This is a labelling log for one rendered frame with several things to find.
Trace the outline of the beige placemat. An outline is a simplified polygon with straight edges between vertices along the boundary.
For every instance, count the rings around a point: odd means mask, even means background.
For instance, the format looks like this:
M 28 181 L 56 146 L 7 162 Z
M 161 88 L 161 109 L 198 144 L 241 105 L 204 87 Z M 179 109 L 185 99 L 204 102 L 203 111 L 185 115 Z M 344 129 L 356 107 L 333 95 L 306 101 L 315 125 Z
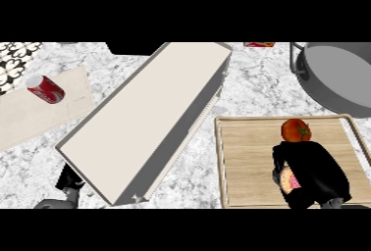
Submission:
M 0 96 L 0 152 L 84 116 L 95 108 L 83 66 L 50 79 L 65 91 L 59 103 L 47 104 L 25 88 Z

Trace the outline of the pink frosted cupcake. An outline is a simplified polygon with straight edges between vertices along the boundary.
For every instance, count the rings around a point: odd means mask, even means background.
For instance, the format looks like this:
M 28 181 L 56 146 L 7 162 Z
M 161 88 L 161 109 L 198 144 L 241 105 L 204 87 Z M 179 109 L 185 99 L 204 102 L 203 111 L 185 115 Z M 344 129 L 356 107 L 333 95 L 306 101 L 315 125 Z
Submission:
M 294 189 L 302 187 L 288 166 L 284 167 L 279 173 L 279 186 L 285 194 L 290 194 Z

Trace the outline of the cream tiered shelf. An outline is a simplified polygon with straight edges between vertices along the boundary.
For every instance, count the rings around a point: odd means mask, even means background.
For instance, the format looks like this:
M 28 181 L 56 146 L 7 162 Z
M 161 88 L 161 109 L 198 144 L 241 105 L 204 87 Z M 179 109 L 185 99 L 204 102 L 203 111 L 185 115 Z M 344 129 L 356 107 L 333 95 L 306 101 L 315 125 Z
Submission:
M 109 205 L 151 197 L 217 101 L 232 48 L 169 42 L 55 146 Z

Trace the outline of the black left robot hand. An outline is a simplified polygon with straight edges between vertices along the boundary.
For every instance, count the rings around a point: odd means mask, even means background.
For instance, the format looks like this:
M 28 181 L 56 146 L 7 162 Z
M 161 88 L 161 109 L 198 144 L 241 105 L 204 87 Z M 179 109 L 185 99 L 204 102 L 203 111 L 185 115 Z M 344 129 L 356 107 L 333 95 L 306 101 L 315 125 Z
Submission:
M 80 190 L 83 186 L 84 186 L 83 179 L 74 172 L 70 165 L 65 164 L 55 187 L 59 190 L 64 190 L 65 188 L 73 188 L 75 190 Z

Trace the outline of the red tomato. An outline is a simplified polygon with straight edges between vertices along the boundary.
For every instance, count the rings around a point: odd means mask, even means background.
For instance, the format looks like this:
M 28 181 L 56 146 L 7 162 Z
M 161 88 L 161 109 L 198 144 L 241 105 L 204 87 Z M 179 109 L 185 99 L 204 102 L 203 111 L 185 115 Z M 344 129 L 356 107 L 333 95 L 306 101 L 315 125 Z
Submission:
M 281 126 L 281 136 L 290 142 L 309 141 L 312 138 L 309 125 L 300 119 L 287 120 Z

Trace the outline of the wooden tray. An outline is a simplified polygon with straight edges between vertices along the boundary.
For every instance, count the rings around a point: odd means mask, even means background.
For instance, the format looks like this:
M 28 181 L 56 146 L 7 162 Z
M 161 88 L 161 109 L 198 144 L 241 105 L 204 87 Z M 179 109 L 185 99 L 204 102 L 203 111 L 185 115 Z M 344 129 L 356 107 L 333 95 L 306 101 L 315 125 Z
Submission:
M 287 203 L 272 181 L 272 147 L 279 144 L 284 117 L 214 119 L 220 200 L 228 209 L 284 209 Z M 371 208 L 371 152 L 347 114 L 306 116 L 303 121 L 334 156 L 350 183 L 352 205 Z

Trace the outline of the grey metal pot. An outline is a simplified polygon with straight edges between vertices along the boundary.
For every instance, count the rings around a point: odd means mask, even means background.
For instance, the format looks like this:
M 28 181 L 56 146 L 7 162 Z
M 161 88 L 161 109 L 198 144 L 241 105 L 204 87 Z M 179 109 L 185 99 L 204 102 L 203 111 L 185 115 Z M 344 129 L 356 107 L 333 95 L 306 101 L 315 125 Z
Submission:
M 290 70 L 328 110 L 371 118 L 371 42 L 291 42 Z

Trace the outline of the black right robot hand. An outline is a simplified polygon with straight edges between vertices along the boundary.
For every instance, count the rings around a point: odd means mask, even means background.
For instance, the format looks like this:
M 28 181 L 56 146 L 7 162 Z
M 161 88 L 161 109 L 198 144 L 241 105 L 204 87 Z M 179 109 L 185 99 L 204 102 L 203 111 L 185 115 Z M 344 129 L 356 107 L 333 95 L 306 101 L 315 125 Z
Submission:
M 291 209 L 308 209 L 315 203 L 322 205 L 334 198 L 343 203 L 350 200 L 349 181 L 339 163 L 325 147 L 315 141 L 282 141 L 272 147 L 272 180 L 279 186 L 279 173 L 288 166 L 300 188 L 285 194 L 284 200 Z

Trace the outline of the red soda can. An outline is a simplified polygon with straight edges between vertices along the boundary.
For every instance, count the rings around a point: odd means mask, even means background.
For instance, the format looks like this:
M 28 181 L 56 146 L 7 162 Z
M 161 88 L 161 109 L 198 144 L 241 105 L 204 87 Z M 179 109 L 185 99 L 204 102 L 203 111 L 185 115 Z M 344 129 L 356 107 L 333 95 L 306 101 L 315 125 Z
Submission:
M 28 91 L 49 104 L 62 101 L 65 91 L 46 75 L 34 75 L 27 81 Z

